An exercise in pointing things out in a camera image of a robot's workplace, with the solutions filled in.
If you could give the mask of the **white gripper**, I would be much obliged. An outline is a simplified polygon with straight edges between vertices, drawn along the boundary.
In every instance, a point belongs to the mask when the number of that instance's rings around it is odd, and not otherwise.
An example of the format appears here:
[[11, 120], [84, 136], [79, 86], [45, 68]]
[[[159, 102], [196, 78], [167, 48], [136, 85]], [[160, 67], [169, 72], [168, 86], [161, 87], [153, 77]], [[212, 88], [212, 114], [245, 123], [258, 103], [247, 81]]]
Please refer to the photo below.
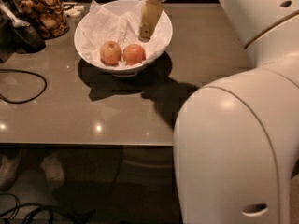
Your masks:
[[167, 0], [144, 0], [141, 11], [141, 22], [139, 25], [139, 36], [150, 39], [155, 27], [162, 15], [163, 5], [161, 2]]

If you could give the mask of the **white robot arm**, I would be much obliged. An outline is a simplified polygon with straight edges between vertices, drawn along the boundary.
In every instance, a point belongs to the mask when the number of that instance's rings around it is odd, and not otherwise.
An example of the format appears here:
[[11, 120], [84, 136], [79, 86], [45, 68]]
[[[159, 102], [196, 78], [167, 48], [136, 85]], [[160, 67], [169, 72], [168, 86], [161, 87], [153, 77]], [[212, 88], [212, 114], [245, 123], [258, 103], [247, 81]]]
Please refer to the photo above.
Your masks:
[[251, 70], [182, 106], [174, 164], [183, 224], [290, 224], [299, 153], [299, 0], [219, 0]]

